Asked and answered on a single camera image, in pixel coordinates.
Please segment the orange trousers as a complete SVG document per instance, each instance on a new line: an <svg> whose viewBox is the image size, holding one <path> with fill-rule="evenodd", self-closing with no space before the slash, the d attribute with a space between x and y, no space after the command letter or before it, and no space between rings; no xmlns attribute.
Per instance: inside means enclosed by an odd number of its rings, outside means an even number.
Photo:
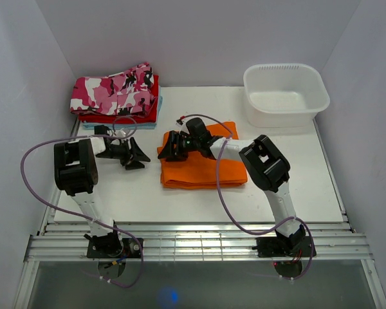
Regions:
<svg viewBox="0 0 386 309"><path fill-rule="evenodd" d="M216 189L216 161L203 157L198 151L188 154L182 162L160 160L160 181L167 189ZM221 187L239 187L248 181L246 168L242 162L222 159L219 164Z"/></svg>

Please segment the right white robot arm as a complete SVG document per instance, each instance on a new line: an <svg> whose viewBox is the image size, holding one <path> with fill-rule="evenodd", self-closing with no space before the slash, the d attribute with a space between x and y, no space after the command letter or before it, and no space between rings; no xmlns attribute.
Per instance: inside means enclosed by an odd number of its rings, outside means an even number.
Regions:
<svg viewBox="0 0 386 309"><path fill-rule="evenodd" d="M197 151L203 157L216 161L233 160L244 164L252 182L264 192L275 219L274 231L279 251L292 256L300 250L306 239L306 228L297 219L290 195L290 163L266 136L253 140L237 140L232 133L227 137L213 135L199 117L184 124L180 131L170 131L158 159L182 162L188 154Z"/></svg>

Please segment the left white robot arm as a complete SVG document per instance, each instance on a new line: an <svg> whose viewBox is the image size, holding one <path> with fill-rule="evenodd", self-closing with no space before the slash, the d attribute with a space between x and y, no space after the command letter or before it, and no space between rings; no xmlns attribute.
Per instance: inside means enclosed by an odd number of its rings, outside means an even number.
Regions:
<svg viewBox="0 0 386 309"><path fill-rule="evenodd" d="M119 256L124 243L115 227L115 221L103 210L95 193L98 183L96 158L118 160L127 170L143 169L151 159L127 133L114 132L107 126L95 126L96 137L54 145L55 183L79 206L90 227L85 235L91 248L109 257Z"/></svg>

